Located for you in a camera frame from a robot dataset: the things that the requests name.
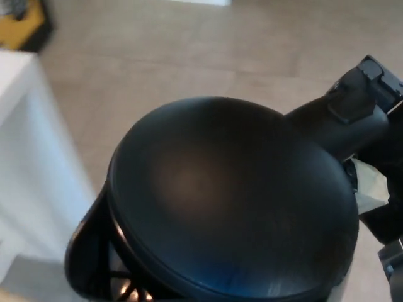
black kettle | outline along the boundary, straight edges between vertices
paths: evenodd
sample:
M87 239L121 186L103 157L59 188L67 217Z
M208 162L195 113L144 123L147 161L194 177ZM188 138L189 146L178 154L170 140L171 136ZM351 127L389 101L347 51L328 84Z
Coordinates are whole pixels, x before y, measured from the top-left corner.
M366 70L287 115L207 97L136 122L67 249L71 286L105 301L340 301L359 222L342 163L393 107Z

tiled floor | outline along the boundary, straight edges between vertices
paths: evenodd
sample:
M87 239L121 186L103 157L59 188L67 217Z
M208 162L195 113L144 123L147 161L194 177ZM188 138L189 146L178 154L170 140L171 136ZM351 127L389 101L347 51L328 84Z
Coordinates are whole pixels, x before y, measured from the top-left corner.
M403 77L400 0L52 2L59 29L41 60L96 190L121 137L161 104L223 95L287 112L368 53Z

black plastic surface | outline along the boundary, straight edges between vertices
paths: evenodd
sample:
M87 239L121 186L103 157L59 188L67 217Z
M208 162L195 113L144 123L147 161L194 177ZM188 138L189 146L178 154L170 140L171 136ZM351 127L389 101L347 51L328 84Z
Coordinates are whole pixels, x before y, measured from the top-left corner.
M390 279L394 270L403 266L403 244L402 239L398 239L388 245L386 245L379 253L379 259L382 262L383 269L386 276Z
M360 93L361 98L352 98L354 95L330 93L295 109L286 118L335 158L346 160L380 138L389 125L386 114L374 106L373 100Z
M367 55L358 68L370 81L368 92L384 112L389 112L403 100L403 82L372 56Z
M375 143L360 150L357 158L377 168L386 178L389 203L360 215L374 236L387 245L403 234L403 111L388 115L390 126Z
M39 0L43 15L45 17L44 22L38 27L38 29L26 40L21 46L20 50L24 52L39 52L41 51L50 40L54 31L54 19L52 17L52 10L49 7L49 3L46 0Z
M389 280L393 302L403 301L403 266L397 267Z
M65 275L71 287L87 299L111 299L103 248L111 232L105 189L74 232L65 254Z
M343 168L257 104L163 106L128 132L109 177L132 258L183 296L315 301L351 263L358 210Z

floor tile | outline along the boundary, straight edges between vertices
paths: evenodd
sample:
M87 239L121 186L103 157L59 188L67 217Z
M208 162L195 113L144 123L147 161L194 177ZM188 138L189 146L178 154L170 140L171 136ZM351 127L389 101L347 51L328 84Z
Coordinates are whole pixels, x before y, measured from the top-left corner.
M98 104L94 102L94 96L81 86L51 83L51 87L72 138L78 142Z
M105 182L106 173L115 147L78 143L77 150L84 168L93 183L95 192L100 192Z
M297 15L292 9L267 3L236 1L233 8L212 13L186 46L185 63L277 76L294 75L300 49L300 24L305 23L304 10Z
M78 53L46 52L40 57L51 82L82 85L91 71L91 57Z
M103 95L82 143L116 146L151 110L181 98L223 95L234 76L233 72L145 62L127 64L125 72L125 79Z
M57 31L43 53L76 53L82 49L84 37L92 30L99 14L92 8L86 9L85 3L95 1L53 0L49 2Z
M318 0L311 13L312 22L302 33L304 42L297 75L335 80L367 54L390 64L391 68L392 61L399 63L396 72L403 71L402 60L396 53L401 47L396 47L401 33L389 41L385 38L395 27L387 20L395 20L392 17L395 10L403 7L394 0L387 2L390 5L372 1L368 6L360 0L337 3Z
M84 52L178 63L181 61L182 49L205 18L205 6L189 3L150 0L140 8L130 6L130 1L117 2L129 8L120 14L113 11L113 20L108 15L99 18L85 38Z
M319 98L331 85L332 83L327 81L238 73L227 95L287 113Z

